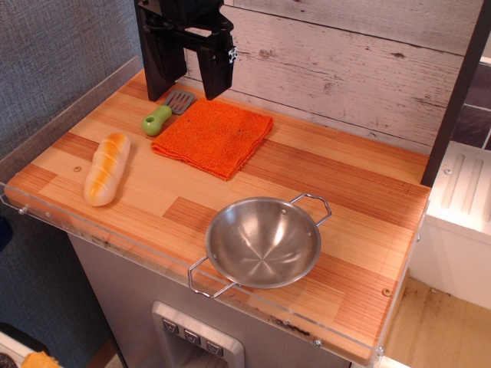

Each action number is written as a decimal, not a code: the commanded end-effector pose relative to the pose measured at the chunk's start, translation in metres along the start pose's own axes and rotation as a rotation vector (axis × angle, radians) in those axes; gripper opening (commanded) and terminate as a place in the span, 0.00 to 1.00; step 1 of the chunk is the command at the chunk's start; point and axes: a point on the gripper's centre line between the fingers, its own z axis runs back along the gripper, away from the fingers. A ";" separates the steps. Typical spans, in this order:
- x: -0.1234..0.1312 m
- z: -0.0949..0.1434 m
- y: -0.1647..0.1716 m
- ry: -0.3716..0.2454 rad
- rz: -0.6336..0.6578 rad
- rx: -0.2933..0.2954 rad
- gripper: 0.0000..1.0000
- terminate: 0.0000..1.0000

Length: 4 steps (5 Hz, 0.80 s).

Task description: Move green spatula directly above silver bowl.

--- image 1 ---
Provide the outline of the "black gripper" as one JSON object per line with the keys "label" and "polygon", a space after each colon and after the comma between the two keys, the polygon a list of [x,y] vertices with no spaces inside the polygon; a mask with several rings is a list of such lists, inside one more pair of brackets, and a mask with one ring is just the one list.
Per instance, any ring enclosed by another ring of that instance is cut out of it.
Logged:
{"label": "black gripper", "polygon": [[233,23],[223,1],[138,1],[149,59],[145,65],[149,99],[156,101],[187,73],[184,48],[197,51],[207,100],[232,86]]}

